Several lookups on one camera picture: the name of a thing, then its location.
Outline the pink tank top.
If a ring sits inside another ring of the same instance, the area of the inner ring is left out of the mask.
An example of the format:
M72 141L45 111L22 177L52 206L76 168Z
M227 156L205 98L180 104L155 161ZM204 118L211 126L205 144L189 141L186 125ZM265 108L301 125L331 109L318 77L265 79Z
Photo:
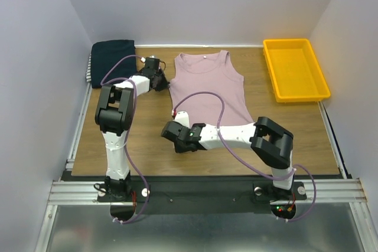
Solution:
M221 126L240 126L253 122L247 109L244 77L231 62L230 53L179 54L175 60L175 77L170 82L172 105L188 113L190 124L215 125L224 101Z

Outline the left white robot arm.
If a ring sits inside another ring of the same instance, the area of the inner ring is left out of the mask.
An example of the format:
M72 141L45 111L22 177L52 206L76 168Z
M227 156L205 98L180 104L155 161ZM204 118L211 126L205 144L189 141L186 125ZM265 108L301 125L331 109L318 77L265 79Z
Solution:
M126 56L119 60L100 82L101 91L94 119L105 141L107 170L104 183L94 185L99 202L125 202L136 199L132 191L126 153L136 99L151 90L165 90L169 85L164 74L165 63L154 56L140 57L144 66L129 78L108 80L111 72L129 58L130 56Z

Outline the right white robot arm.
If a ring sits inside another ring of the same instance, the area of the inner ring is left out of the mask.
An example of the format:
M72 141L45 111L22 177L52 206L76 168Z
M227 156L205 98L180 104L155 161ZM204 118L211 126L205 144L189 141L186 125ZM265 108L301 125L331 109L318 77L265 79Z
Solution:
M273 198L292 197L294 168L292 164L293 134L267 117L241 126L213 126L195 123L187 127L175 120L168 122L161 136L174 144L176 153L226 148L248 149L271 168L266 190Z

